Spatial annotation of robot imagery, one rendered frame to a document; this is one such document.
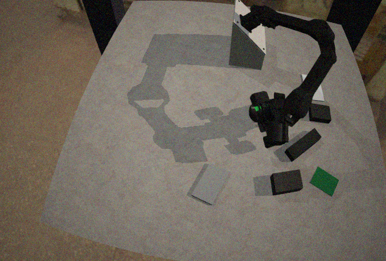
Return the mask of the flat green rectangular plate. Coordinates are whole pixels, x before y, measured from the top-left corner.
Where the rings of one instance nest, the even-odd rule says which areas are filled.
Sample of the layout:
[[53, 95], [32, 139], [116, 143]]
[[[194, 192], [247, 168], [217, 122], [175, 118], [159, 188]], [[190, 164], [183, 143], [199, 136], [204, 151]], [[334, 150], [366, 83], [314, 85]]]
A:
[[338, 181], [337, 178], [318, 167], [310, 183], [328, 195], [333, 196]]

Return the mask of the white flat sheet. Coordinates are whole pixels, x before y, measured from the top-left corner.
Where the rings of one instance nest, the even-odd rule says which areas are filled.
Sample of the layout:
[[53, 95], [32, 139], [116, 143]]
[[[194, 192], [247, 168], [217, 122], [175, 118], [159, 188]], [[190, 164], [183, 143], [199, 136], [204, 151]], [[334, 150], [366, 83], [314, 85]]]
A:
[[[307, 75], [305, 74], [302, 74], [302, 81], [304, 81], [304, 79], [306, 78]], [[324, 98], [323, 98], [323, 91], [322, 91], [322, 88], [321, 88], [321, 85], [319, 86], [319, 88], [316, 90], [316, 92], [314, 93], [314, 96], [313, 96], [313, 101], [323, 101], [324, 102]]]

